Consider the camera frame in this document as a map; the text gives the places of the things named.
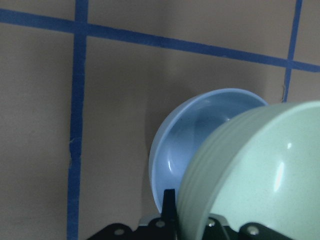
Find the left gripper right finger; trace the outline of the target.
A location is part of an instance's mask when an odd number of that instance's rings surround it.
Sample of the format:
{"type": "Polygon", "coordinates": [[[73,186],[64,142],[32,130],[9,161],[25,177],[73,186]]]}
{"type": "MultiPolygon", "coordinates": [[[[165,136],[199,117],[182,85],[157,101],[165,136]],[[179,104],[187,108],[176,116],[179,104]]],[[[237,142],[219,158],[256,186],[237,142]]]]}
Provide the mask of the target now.
{"type": "Polygon", "coordinates": [[[290,238],[260,223],[249,222],[238,231],[230,227],[227,219],[211,213],[207,219],[208,240],[289,240],[290,238]]]}

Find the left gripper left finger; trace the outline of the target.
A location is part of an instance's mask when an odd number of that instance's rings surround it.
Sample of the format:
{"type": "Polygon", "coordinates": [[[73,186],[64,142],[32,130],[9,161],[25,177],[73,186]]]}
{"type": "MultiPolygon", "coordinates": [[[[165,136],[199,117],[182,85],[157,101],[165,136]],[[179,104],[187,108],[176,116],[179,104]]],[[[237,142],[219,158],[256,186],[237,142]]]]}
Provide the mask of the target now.
{"type": "Polygon", "coordinates": [[[167,240],[178,239],[178,215],[176,208],[176,193],[174,189],[163,192],[161,220],[164,223],[167,240]]]}

